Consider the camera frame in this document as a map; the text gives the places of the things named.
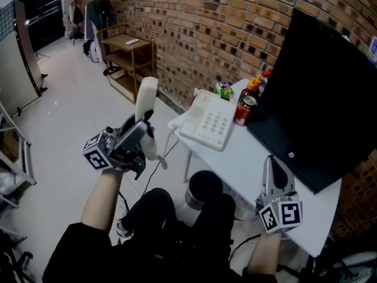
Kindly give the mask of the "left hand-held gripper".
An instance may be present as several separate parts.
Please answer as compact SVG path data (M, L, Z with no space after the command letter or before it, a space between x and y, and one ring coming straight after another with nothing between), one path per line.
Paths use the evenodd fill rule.
M141 139L147 133L154 138L154 127L149 122L154 110L144 113L143 120L128 119L120 128L106 127L86 141L82 155L96 170L132 171L140 177L145 170L145 154Z

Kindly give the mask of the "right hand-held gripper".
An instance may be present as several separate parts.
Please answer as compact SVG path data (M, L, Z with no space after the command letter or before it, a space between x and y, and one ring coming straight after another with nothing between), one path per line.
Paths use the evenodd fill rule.
M256 215L262 220L266 233L287 232L300 226L303 205L295 190L293 173L273 155L264 161L262 185L256 199Z

